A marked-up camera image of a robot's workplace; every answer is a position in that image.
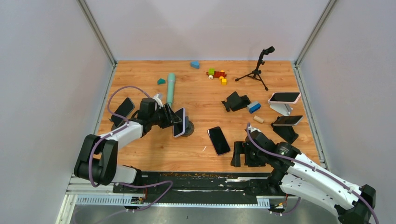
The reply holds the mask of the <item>phone with pink-edged black case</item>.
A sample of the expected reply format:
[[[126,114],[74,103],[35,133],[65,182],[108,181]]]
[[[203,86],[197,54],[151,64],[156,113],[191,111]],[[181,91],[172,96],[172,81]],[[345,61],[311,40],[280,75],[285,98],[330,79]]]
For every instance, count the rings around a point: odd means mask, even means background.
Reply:
[[[216,155],[227,154],[231,151],[231,148],[219,126],[210,128],[207,132]]]

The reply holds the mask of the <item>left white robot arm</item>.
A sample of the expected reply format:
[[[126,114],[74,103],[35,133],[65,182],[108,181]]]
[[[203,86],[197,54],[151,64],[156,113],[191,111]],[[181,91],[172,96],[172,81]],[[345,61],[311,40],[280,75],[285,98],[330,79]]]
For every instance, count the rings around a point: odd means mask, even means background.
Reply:
[[[153,126],[160,128],[186,127],[185,110],[174,112],[169,104],[160,104],[154,98],[144,98],[136,117],[103,135],[85,137],[77,158],[74,175],[89,180],[94,187],[110,183],[125,183],[132,193],[139,192],[143,180],[139,169],[118,165],[118,151],[134,140],[145,136]]]

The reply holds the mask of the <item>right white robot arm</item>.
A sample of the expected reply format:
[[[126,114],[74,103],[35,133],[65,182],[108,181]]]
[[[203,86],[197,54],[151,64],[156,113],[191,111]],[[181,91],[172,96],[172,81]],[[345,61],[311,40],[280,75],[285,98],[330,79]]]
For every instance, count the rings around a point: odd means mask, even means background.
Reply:
[[[259,188],[273,195],[285,193],[318,205],[342,224],[379,223],[375,209],[376,190],[368,184],[348,182],[316,164],[288,142],[274,143],[259,129],[249,127],[245,141],[234,143],[231,165],[270,165],[272,172]]]

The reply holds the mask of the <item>phone with lavender case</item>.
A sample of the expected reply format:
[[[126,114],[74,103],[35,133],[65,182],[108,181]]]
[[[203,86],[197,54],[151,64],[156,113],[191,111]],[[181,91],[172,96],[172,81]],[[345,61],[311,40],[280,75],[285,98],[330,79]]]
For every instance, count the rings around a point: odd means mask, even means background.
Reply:
[[[185,134],[186,129],[186,121],[185,121],[185,108],[181,108],[175,112],[175,114],[179,117],[179,120],[176,124],[173,125],[173,137],[177,138]]]

